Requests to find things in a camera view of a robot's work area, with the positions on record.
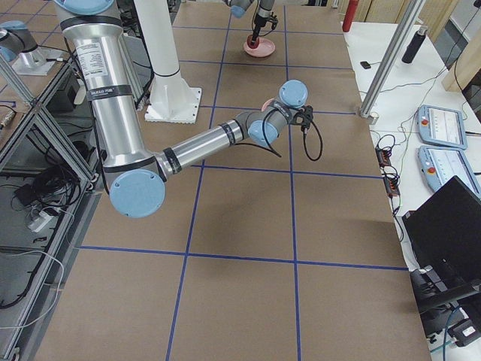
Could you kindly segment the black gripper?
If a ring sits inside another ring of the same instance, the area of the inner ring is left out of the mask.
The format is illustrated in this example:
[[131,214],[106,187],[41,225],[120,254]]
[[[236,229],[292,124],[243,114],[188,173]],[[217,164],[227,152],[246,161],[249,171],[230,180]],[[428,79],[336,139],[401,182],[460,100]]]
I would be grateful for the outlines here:
[[255,18],[254,18],[255,27],[254,27],[253,35],[252,35],[252,38],[251,38],[252,44],[256,44],[258,42],[261,27],[266,26],[266,23],[267,23],[267,17],[262,17],[258,14],[255,15]]

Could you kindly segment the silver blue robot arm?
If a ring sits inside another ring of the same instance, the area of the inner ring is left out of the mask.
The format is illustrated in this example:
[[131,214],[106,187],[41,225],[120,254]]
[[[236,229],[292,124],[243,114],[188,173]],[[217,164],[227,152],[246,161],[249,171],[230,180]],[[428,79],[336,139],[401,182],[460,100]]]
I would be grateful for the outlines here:
[[[165,3],[141,2],[138,16],[155,74],[148,118],[194,120],[201,90],[180,75],[171,19]],[[165,184],[173,174],[220,150],[250,138],[270,149],[284,127],[307,131],[313,110],[304,83],[290,80],[259,111],[243,112],[173,147],[155,153],[143,142],[140,123],[120,39],[123,27],[114,1],[58,1],[56,12],[63,35],[73,42],[95,111],[107,158],[104,173],[115,209],[131,218],[155,213],[165,199]]]
[[[225,5],[230,8],[231,14],[241,18],[254,3],[253,0],[225,0]],[[251,49],[258,47],[260,43],[260,32],[267,25],[271,24],[271,31],[274,31],[278,24],[277,16],[273,12],[274,0],[256,1],[256,9],[251,22],[252,34],[248,37],[247,46]]]

